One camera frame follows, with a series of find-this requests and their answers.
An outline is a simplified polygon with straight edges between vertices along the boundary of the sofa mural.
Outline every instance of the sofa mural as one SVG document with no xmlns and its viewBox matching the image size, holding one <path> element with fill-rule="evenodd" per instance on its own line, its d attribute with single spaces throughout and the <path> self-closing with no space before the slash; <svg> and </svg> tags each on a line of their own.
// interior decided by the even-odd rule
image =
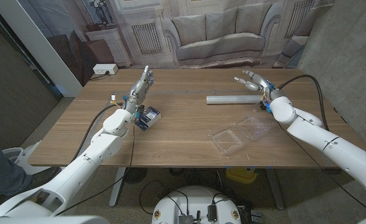
<svg viewBox="0 0 366 224">
<path fill-rule="evenodd" d="M 82 85 L 119 68 L 295 67 L 333 0 L 19 0 Z"/>
</svg>

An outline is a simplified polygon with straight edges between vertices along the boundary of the power strip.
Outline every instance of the power strip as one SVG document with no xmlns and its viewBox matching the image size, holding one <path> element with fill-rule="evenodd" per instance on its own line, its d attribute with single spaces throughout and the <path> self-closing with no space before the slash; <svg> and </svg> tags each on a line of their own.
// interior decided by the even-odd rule
<svg viewBox="0 0 366 224">
<path fill-rule="evenodd" d="M 95 72 L 96 75 L 103 75 L 107 71 L 110 74 L 115 74 L 116 71 L 118 71 L 118 66 L 116 66 L 116 64 L 96 64 L 93 67 L 93 71 Z"/>
</svg>

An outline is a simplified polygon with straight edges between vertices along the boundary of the black cable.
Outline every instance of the black cable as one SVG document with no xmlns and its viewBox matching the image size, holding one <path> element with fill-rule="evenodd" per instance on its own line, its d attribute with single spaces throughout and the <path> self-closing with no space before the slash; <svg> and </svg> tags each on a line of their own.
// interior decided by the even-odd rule
<svg viewBox="0 0 366 224">
<path fill-rule="evenodd" d="M 175 202 L 175 200 L 173 200 L 169 195 L 166 195 L 166 197 L 169 197 L 173 202 Z M 184 215 L 181 208 L 179 207 L 179 205 L 175 202 L 177 208 L 181 211 L 181 215 Z"/>
<path fill-rule="evenodd" d="M 237 208 L 238 208 L 238 212 L 240 213 L 240 216 L 245 218 L 246 224 L 250 224 L 250 222 L 248 221 L 248 218 L 246 217 L 247 214 L 246 214 L 245 210 L 240 207 L 237 207 Z"/>
<path fill-rule="evenodd" d="M 357 200 L 357 198 L 355 198 L 353 195 L 351 195 L 347 190 L 345 190 L 345 188 L 343 188 L 343 186 L 341 186 L 334 178 L 332 178 L 331 175 L 329 173 L 327 173 L 327 171 L 323 167 L 321 167 L 321 165 L 297 141 L 295 141 L 295 139 L 292 138 L 291 135 L 289 135 L 283 129 L 283 127 L 281 127 L 281 129 L 313 160 L 313 162 L 315 162 L 320 167 L 320 169 L 323 171 L 323 173 L 327 174 L 327 176 L 338 185 L 338 187 L 340 187 L 345 193 L 347 193 L 349 196 L 351 196 L 356 202 L 358 202 L 364 208 L 366 208 L 366 205 L 364 205 L 361 201 Z"/>
<path fill-rule="evenodd" d="M 217 169 L 217 168 L 216 168 L 216 174 L 217 174 L 217 176 L 218 176 L 219 184 L 220 184 L 221 188 L 223 189 L 222 179 L 220 178 L 220 174 L 219 174 L 219 171 L 218 171 L 218 169 Z"/>
<path fill-rule="evenodd" d="M 143 208 L 143 205 L 141 204 L 141 194 L 143 193 L 143 191 L 145 190 L 145 188 L 146 188 L 148 185 L 150 185 L 151 183 L 154 183 L 154 182 L 160 183 L 160 184 L 162 185 L 162 187 L 164 187 L 164 190 L 166 190 L 166 187 L 164 186 L 164 184 L 163 184 L 163 183 L 161 183 L 161 181 L 159 181 L 159 180 L 153 180 L 153 181 L 150 181 L 148 184 L 146 184 L 146 185 L 141 189 L 140 194 L 139 194 L 139 204 L 140 204 L 141 209 L 142 209 L 144 212 L 146 212 L 147 214 L 149 214 L 149 215 L 152 215 L 153 213 L 151 213 L 151 212 L 147 212 L 147 211 L 145 211 L 145 209 Z"/>
<path fill-rule="evenodd" d="M 102 75 L 99 75 L 99 76 L 97 76 L 97 77 L 90 78 L 89 80 L 90 80 L 90 81 L 100 80 L 100 79 L 102 79 L 103 77 L 106 77 L 108 74 L 110 74 L 110 72 L 109 72 L 109 71 L 106 71 L 106 73 L 104 73 L 104 74 L 102 74 Z"/>
<path fill-rule="evenodd" d="M 79 145 L 79 148 L 78 148 L 78 150 L 77 150 L 77 152 L 75 153 L 75 155 L 73 156 L 73 158 L 72 158 L 72 160 L 71 160 L 71 162 L 72 161 L 74 161 L 77 157 L 78 157 L 78 154 L 79 154 L 79 151 L 81 150 L 81 148 L 82 148 L 82 146 L 83 146 L 83 143 L 85 143 L 85 140 L 86 140 L 86 138 L 88 137 L 88 134 L 89 134 L 89 132 L 90 132 L 90 130 L 91 130 L 91 128 L 92 128 L 92 126 L 93 126 L 93 124 L 95 123 L 95 121 L 97 120 L 97 118 L 104 112 L 104 111 L 106 111 L 108 108 L 111 108 L 111 107 L 113 107 L 113 106 L 116 106 L 115 104 L 112 104 L 112 105 L 109 105 L 109 106 L 106 106 L 104 109 L 102 109 L 96 116 L 95 116 L 95 118 L 93 119 L 93 121 L 91 121 L 91 123 L 90 123 L 90 125 L 89 125 L 89 128 L 87 129 L 87 131 L 86 131 L 86 134 L 85 134 L 85 136 L 83 137 L 83 139 L 82 139 L 82 142 L 81 142 L 81 145 Z"/>
<path fill-rule="evenodd" d="M 286 82 L 284 82 L 283 84 L 281 84 L 278 89 L 282 89 L 284 88 L 284 86 L 286 86 L 288 83 L 294 81 L 294 80 L 297 80 L 298 78 L 304 78 L 304 77 L 308 77 L 310 78 L 311 80 L 313 80 L 314 84 L 316 85 L 316 88 L 317 88 L 317 92 L 319 94 L 319 102 L 320 102 L 320 110 L 321 110 L 321 118 L 322 118 L 322 122 L 324 124 L 324 128 L 329 131 L 330 129 L 328 128 L 328 125 L 327 125 L 327 120 L 326 120 L 326 112 L 324 111 L 324 102 L 323 102 L 323 99 L 322 99 L 322 93 L 321 93 L 321 88 L 320 88 L 320 84 L 319 82 L 316 80 L 316 78 L 314 78 L 312 75 L 300 75 L 300 76 L 297 76 L 297 77 L 294 77 Z"/>
<path fill-rule="evenodd" d="M 92 199 L 92 198 L 96 197 L 97 195 L 100 195 L 101 193 L 105 192 L 106 190 L 112 188 L 116 183 L 118 183 L 119 181 L 121 181 L 126 176 L 126 174 L 128 173 L 128 171 L 130 170 L 130 168 L 132 166 L 132 160 L 133 160 L 133 151 L 134 151 L 134 127 L 135 127 L 135 125 L 133 125 L 133 143 L 132 143 L 131 162 L 129 163 L 128 170 L 126 170 L 125 174 L 121 178 L 119 178 L 116 182 L 114 182 L 113 184 L 111 184 L 110 186 L 108 186 L 107 188 L 105 188 L 104 190 L 102 190 L 102 191 L 98 192 L 97 194 L 92 195 L 92 196 L 86 198 L 85 200 L 82 200 L 82 201 L 80 201 L 80 202 L 78 202 L 78 203 L 76 203 L 76 204 L 74 204 L 72 206 L 69 206 L 68 208 L 62 210 L 61 212 L 58 212 L 58 214 L 56 214 L 55 216 L 59 216 L 60 214 L 66 212 L 68 210 L 70 210 L 71 208 L 73 208 L 73 207 L 75 207 L 77 205 L 80 205 L 81 203 L 86 202 L 87 200 Z"/>
<path fill-rule="evenodd" d="M 215 202 L 215 204 L 217 204 L 219 202 L 227 201 L 226 199 L 233 200 L 233 199 L 231 199 L 229 197 L 224 197 L 224 198 L 220 199 L 219 201 Z"/>
<path fill-rule="evenodd" d="M 218 195 L 223 195 L 222 193 L 217 193 L 215 194 L 213 197 L 212 197 L 212 204 L 215 205 L 215 197 L 218 196 Z"/>
<path fill-rule="evenodd" d="M 174 168 L 169 168 L 169 173 L 173 176 L 181 175 L 183 173 L 184 169 L 180 168 L 179 171 L 175 172 Z"/>
<path fill-rule="evenodd" d="M 160 183 L 160 184 L 161 184 L 161 186 L 164 188 L 164 190 L 166 190 L 165 185 L 164 185 L 161 181 L 159 181 L 159 180 L 153 180 L 153 181 L 150 181 L 148 184 L 146 184 L 146 185 L 143 187 L 143 189 L 141 189 L 140 194 L 139 194 L 139 204 L 140 204 L 140 208 L 141 208 L 144 212 L 146 212 L 147 214 L 149 214 L 149 215 L 152 215 L 153 213 L 145 211 L 145 209 L 143 208 L 143 205 L 141 204 L 141 195 L 142 195 L 143 191 L 145 190 L 145 188 L 146 188 L 147 186 L 149 186 L 150 184 L 154 183 L 154 182 Z M 187 213 L 188 213 L 188 211 L 189 211 L 189 199 L 187 198 L 186 194 L 183 194 L 183 195 L 184 195 L 184 196 L 186 197 L 186 199 L 187 199 Z M 176 204 L 176 206 L 178 207 L 178 209 L 181 211 L 181 215 L 183 215 L 183 212 L 182 212 L 182 210 L 181 210 L 180 206 L 176 203 L 176 201 L 175 201 L 175 200 L 173 200 L 173 199 L 172 199 L 168 194 L 166 195 L 166 197 L 169 197 L 169 199 L 171 199 L 171 200 Z"/>
<path fill-rule="evenodd" d="M 202 175 L 202 172 L 208 172 L 214 175 L 214 180 L 211 182 L 206 175 Z M 183 176 L 189 185 L 217 185 L 218 175 L 216 172 L 212 172 L 207 169 L 183 169 Z"/>
<path fill-rule="evenodd" d="M 175 192 L 179 192 L 180 194 L 184 195 L 185 196 L 185 199 L 187 200 L 187 215 L 189 215 L 189 198 L 187 197 L 187 195 L 183 192 L 181 192 L 180 190 L 172 190 L 172 191 L 175 191 Z"/>
</svg>

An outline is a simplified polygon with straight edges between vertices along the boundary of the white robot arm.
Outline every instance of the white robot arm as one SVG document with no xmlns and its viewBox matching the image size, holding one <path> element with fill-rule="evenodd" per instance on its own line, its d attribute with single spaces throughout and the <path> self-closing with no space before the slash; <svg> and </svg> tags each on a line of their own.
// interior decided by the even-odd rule
<svg viewBox="0 0 366 224">
<path fill-rule="evenodd" d="M 250 90 L 264 93 L 271 101 L 266 100 L 265 106 L 279 123 L 289 126 L 287 131 L 290 134 L 320 150 L 366 189 L 366 151 L 321 128 L 322 122 L 319 118 L 294 108 L 292 102 L 262 76 L 250 71 L 243 73 L 249 75 L 254 83 L 237 77 L 235 80 Z"/>
<path fill-rule="evenodd" d="M 119 151 L 121 140 L 128 132 L 125 124 L 134 121 L 138 106 L 154 83 L 152 75 L 146 66 L 141 79 L 132 86 L 123 109 L 116 110 L 104 121 L 90 146 L 50 182 L 0 205 L 0 217 L 53 217 L 77 203 L 83 195 L 81 189 L 96 168 Z"/>
</svg>

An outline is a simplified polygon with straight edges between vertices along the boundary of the person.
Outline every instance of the person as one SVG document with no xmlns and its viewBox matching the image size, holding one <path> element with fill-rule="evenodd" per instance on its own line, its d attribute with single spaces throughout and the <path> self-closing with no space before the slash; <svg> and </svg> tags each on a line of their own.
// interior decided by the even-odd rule
<svg viewBox="0 0 366 224">
<path fill-rule="evenodd" d="M 9 198 L 46 184 L 53 179 L 59 167 L 51 167 L 34 175 L 28 175 L 22 167 L 7 159 L 0 148 L 0 205 Z"/>
</svg>

